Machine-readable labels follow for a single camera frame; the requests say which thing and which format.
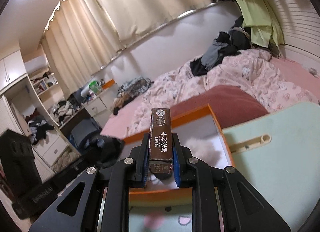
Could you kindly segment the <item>mint cartoon lap table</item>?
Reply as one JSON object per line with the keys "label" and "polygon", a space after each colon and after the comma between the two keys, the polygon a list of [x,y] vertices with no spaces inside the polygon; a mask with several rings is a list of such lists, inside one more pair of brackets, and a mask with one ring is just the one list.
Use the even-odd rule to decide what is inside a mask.
{"label": "mint cartoon lap table", "polygon": [[175,127],[181,142],[211,139],[217,167],[244,175],[292,231],[319,231],[319,106],[301,102],[224,129],[221,143],[210,116]]}

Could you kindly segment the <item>grey patterned clothes pile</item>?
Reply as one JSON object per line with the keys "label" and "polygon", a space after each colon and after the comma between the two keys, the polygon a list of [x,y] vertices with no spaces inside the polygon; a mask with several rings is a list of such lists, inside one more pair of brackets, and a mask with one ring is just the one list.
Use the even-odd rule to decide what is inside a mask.
{"label": "grey patterned clothes pile", "polygon": [[128,94],[131,98],[136,98],[145,93],[153,84],[153,81],[143,76],[136,77],[125,82],[119,89],[117,97]]}

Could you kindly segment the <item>light green garment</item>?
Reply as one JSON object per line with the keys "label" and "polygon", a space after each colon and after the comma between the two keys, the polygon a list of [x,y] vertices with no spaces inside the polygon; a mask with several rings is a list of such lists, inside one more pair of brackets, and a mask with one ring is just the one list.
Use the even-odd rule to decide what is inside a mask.
{"label": "light green garment", "polygon": [[251,29],[251,42],[261,47],[284,44],[280,23],[267,0],[236,0],[244,18],[243,27]]}

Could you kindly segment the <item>dark red pillow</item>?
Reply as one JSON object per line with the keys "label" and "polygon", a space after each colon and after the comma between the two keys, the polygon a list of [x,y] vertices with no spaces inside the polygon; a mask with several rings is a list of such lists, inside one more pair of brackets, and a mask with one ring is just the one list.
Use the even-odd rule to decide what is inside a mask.
{"label": "dark red pillow", "polygon": [[268,111],[252,96],[237,86],[218,85],[170,108],[172,118],[209,105],[222,129],[265,115]]}

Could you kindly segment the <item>beige curtains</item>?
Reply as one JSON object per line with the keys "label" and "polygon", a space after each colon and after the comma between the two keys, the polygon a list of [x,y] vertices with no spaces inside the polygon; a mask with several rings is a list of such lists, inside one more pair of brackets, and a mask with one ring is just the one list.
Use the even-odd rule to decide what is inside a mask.
{"label": "beige curtains", "polygon": [[65,97],[132,43],[212,0],[60,0],[41,46]]}

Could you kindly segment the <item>dark clothes pile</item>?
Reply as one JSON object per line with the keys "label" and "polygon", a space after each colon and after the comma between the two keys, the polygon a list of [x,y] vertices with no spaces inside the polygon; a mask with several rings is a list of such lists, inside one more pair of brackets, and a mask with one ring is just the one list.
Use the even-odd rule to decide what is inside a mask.
{"label": "dark clothes pile", "polygon": [[240,50],[252,47],[251,35],[247,27],[242,27],[243,16],[240,16],[228,32],[220,31],[208,50],[199,59],[190,62],[191,73],[195,77],[206,75],[222,63],[228,56],[237,56]]}

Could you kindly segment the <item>white fur pompom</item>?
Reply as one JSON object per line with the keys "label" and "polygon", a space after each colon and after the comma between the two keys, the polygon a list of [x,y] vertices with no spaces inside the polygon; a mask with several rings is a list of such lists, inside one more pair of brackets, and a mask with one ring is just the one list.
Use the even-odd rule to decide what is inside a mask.
{"label": "white fur pompom", "polygon": [[221,152],[215,149],[210,140],[190,138],[184,146],[190,149],[193,157],[206,162],[209,166],[215,166],[220,160]]}

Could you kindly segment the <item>navy lace scrunchie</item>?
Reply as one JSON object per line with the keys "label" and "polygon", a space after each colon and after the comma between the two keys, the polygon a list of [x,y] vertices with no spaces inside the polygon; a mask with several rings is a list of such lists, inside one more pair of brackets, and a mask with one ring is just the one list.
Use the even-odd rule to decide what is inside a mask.
{"label": "navy lace scrunchie", "polygon": [[92,149],[93,165],[100,170],[116,164],[125,142],[116,137],[97,134],[89,140],[89,145]]}

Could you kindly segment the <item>orange storage box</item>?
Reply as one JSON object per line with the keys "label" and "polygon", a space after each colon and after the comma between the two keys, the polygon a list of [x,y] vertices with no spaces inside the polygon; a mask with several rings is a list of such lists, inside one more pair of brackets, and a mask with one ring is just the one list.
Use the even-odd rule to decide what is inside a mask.
{"label": "orange storage box", "polygon": [[[182,175],[189,168],[188,159],[192,155],[184,153],[182,146],[189,138],[203,139],[214,150],[214,165],[218,169],[234,166],[229,146],[210,105],[187,111],[171,121],[174,137],[174,173],[182,182]],[[171,177],[167,182],[148,182],[144,189],[132,189],[130,205],[134,207],[165,207],[184,205],[192,202],[192,188],[179,188]]]}

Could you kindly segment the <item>white desk drawers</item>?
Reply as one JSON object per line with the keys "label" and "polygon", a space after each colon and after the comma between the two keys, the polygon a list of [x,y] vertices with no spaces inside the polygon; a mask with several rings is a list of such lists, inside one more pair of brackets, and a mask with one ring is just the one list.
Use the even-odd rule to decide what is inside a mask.
{"label": "white desk drawers", "polygon": [[41,177],[63,170],[82,150],[71,144],[89,128],[102,127],[93,103],[78,105],[65,99],[57,76],[49,65],[28,73],[20,50],[1,56],[1,130],[11,129],[31,142]]}

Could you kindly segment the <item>brown card box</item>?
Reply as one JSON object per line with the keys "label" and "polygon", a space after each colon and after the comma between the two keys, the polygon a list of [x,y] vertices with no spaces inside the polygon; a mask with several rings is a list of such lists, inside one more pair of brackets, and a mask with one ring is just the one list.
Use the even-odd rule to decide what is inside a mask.
{"label": "brown card box", "polygon": [[149,168],[153,174],[172,173],[173,149],[170,109],[153,108],[149,133]]}

